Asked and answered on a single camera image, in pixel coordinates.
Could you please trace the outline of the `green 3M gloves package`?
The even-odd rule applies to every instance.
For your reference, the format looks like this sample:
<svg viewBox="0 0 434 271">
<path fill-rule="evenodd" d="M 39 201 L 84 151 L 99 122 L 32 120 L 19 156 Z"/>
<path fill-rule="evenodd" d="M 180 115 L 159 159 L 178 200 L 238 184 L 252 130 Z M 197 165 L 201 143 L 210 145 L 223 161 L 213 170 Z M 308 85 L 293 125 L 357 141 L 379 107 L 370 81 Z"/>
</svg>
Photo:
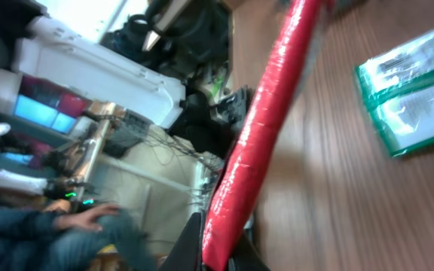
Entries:
<svg viewBox="0 0 434 271">
<path fill-rule="evenodd" d="M 368 59 L 355 75 L 390 156 L 434 144 L 434 29 Z"/>
</svg>

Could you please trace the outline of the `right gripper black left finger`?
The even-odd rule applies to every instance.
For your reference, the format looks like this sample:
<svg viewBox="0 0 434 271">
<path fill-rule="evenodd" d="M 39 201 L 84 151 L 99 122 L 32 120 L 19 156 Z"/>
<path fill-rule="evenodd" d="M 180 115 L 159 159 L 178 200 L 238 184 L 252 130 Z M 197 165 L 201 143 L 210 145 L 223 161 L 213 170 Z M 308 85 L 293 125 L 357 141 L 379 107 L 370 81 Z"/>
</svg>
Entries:
<svg viewBox="0 0 434 271">
<path fill-rule="evenodd" d="M 201 212 L 193 213 L 158 271 L 201 271 Z"/>
</svg>

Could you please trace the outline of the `person's bare hand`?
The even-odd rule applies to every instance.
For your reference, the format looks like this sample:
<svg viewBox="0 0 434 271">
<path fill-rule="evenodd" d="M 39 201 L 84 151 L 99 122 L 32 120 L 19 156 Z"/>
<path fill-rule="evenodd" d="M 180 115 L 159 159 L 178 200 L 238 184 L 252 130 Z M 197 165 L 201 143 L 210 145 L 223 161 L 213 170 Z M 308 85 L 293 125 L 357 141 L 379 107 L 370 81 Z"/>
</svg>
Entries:
<svg viewBox="0 0 434 271">
<path fill-rule="evenodd" d="M 103 216 L 117 215 L 119 210 L 120 206 L 103 204 L 81 213 L 60 215 L 54 220 L 53 225 L 58 230 L 78 228 L 80 230 L 101 231 L 103 227 L 97 222 L 98 219 Z"/>
</svg>

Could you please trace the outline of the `red Nescafe coffee sachet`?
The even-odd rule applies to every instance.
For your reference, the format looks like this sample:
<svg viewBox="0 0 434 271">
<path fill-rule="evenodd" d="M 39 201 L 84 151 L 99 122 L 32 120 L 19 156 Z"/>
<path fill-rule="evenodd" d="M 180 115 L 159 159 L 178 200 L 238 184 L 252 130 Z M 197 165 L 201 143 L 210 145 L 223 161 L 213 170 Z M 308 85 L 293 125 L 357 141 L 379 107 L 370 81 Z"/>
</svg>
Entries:
<svg viewBox="0 0 434 271">
<path fill-rule="evenodd" d="M 217 187 L 202 239 L 202 262 L 224 270 L 252 213 L 289 108 L 312 66 L 332 1 L 294 1 L 274 42 L 235 148 Z"/>
</svg>

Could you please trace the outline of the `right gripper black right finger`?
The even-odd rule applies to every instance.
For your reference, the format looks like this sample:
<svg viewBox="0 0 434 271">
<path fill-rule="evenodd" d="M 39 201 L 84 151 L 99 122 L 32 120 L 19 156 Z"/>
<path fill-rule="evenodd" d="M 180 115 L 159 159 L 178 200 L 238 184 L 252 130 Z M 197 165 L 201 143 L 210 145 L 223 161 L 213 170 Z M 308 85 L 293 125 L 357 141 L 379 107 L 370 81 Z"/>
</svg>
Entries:
<svg viewBox="0 0 434 271">
<path fill-rule="evenodd" d="M 228 260 L 228 271 L 270 271 L 243 233 Z"/>
</svg>

